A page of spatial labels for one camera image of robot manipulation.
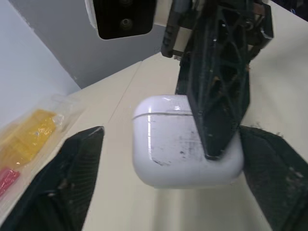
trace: white table surface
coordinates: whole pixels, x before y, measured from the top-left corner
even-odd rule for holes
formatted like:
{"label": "white table surface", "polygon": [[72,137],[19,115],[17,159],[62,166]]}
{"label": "white table surface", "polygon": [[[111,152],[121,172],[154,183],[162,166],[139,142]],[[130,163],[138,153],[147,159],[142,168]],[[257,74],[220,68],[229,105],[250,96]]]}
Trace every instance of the white table surface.
{"label": "white table surface", "polygon": [[[251,63],[251,105],[243,124],[280,132],[308,160],[308,23],[270,5],[275,39]],[[218,188],[157,190],[135,174],[133,111],[149,96],[173,94],[179,69],[178,61],[157,54],[72,95],[87,109],[65,138],[105,126],[97,185],[83,231],[270,230],[243,175]]]}

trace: screw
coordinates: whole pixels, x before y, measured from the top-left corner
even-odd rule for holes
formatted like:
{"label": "screw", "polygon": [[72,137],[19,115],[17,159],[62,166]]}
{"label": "screw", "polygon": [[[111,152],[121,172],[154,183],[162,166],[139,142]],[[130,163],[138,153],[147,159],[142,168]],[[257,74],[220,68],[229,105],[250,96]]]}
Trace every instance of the screw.
{"label": "screw", "polygon": [[119,0],[121,6],[128,7],[133,4],[133,0]]}
{"label": "screw", "polygon": [[120,27],[122,30],[131,30],[133,27],[133,21],[131,19],[125,18],[121,21]]}

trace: scuff mark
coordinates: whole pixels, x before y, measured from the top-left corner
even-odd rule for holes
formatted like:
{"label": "scuff mark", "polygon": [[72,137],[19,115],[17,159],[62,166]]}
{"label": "scuff mark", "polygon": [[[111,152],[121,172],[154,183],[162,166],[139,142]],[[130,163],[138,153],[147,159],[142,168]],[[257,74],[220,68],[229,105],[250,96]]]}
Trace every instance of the scuff mark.
{"label": "scuff mark", "polygon": [[58,189],[65,189],[68,186],[68,181],[67,179],[63,179],[63,181],[61,182],[61,184],[58,186]]}
{"label": "scuff mark", "polygon": [[295,170],[294,170],[294,168],[292,168],[292,167],[289,167],[289,170],[290,171],[292,171],[295,175],[297,175],[299,178],[303,178],[304,176],[303,176],[303,174],[301,174],[300,172],[296,172]]}
{"label": "scuff mark", "polygon": [[[291,170],[291,174],[296,173],[293,168],[289,168]],[[294,175],[286,176],[287,186],[287,197],[292,198],[295,192],[298,192],[300,188],[303,186],[303,182],[301,179],[294,177]]]}
{"label": "scuff mark", "polygon": [[156,160],[156,159],[154,159],[154,158],[152,158],[152,160],[153,160],[153,162],[157,163],[157,164],[160,165],[160,166],[170,166],[170,164],[167,164],[167,163],[165,163],[165,162],[158,161],[158,160]]}

